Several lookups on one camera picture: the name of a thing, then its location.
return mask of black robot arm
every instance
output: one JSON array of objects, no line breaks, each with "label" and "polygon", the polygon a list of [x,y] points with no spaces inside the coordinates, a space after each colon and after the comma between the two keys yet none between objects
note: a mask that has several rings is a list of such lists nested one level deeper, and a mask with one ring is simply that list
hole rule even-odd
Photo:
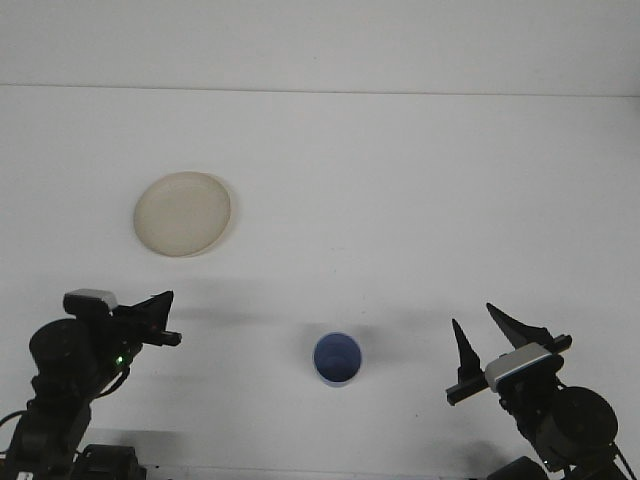
[{"label": "black robot arm", "polygon": [[[618,421],[611,406],[597,393],[566,387],[557,377],[564,364],[559,353],[571,346],[571,337],[554,338],[546,328],[520,323],[491,304],[487,308],[515,350],[482,371],[479,357],[454,320],[460,367],[458,383],[447,389],[448,402],[455,405],[490,388],[548,471],[563,471],[565,480],[627,479],[615,464],[621,457],[628,468],[614,443]],[[539,479],[547,479],[544,470],[522,457],[487,480]]]},{"label": "black robot arm", "polygon": [[91,419],[89,404],[124,381],[144,343],[180,343],[179,333],[165,330],[172,301],[170,291],[131,307],[118,306],[102,290],[65,295],[64,309],[76,318],[45,325],[29,343],[38,367],[31,382],[36,395],[16,426],[4,480],[69,478]]}]

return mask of plate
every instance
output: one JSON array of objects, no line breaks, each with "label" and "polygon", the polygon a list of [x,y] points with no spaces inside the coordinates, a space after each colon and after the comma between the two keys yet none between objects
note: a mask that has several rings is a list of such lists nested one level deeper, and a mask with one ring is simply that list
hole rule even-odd
[{"label": "plate", "polygon": [[200,172],[167,175],[140,197],[133,224],[149,249],[170,257],[201,253],[225,230],[231,218],[227,189]]}]

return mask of blue cup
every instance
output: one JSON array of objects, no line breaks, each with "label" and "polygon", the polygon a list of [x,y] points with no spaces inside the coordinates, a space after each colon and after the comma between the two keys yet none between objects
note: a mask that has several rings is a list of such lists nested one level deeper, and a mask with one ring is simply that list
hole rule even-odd
[{"label": "blue cup", "polygon": [[325,382],[334,387],[345,385],[362,365],[362,352],[356,341],[344,333],[322,337],[313,351],[313,364]]}]

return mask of wire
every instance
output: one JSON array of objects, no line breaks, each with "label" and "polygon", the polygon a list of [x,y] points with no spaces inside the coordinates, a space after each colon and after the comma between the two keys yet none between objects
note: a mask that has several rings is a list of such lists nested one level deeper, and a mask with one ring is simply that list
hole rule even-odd
[{"label": "wire", "polygon": [[120,374],[118,379],[113,383],[113,385],[111,385],[107,390],[102,392],[96,398],[106,397],[107,395],[111,395],[113,392],[119,389],[124,383],[124,381],[127,379],[127,377],[129,376],[129,373],[131,373],[131,369],[129,367],[126,367],[124,370],[122,370],[122,373]]},{"label": "wire", "polygon": [[629,472],[629,475],[631,476],[631,479],[632,480],[638,480],[636,478],[636,476],[633,474],[633,471],[631,470],[631,467],[627,463],[627,459],[624,458],[624,455],[622,455],[622,452],[620,451],[620,447],[618,447],[618,445],[616,445],[615,443],[613,444],[613,446],[615,447],[616,453],[620,457],[620,460],[622,460],[622,463],[624,464],[625,468],[627,469],[627,472]]},{"label": "wire", "polygon": [[[0,420],[0,427],[2,427],[5,423],[7,423],[12,418],[19,417],[20,415],[23,415],[25,413],[27,413],[26,410],[18,410],[16,412],[10,413],[6,417],[4,417],[2,420]],[[6,455],[8,451],[9,450],[3,450],[3,451],[0,452],[0,455]]]}]

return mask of beige plate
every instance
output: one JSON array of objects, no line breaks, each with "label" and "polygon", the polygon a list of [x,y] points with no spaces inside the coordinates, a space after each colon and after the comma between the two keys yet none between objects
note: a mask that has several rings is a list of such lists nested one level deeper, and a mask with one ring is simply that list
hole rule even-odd
[{"label": "beige plate", "polygon": [[204,173],[180,172],[161,178],[144,192],[133,224],[151,250],[183,257],[213,244],[230,217],[229,193],[218,180]]}]

